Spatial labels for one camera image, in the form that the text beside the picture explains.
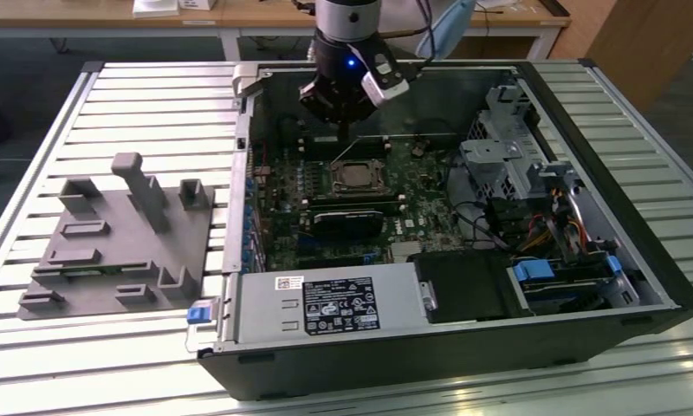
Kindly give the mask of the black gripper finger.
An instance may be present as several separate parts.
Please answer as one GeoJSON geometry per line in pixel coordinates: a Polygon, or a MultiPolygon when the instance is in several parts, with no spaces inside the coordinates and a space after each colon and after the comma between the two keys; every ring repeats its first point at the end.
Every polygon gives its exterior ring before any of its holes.
{"type": "Polygon", "coordinates": [[[334,81],[314,80],[299,91],[299,102],[326,123],[336,126],[339,141],[348,140],[343,91],[334,81]]]}
{"type": "Polygon", "coordinates": [[[346,136],[351,134],[352,125],[364,121],[375,110],[376,107],[362,85],[350,84],[346,93],[346,136]]]}

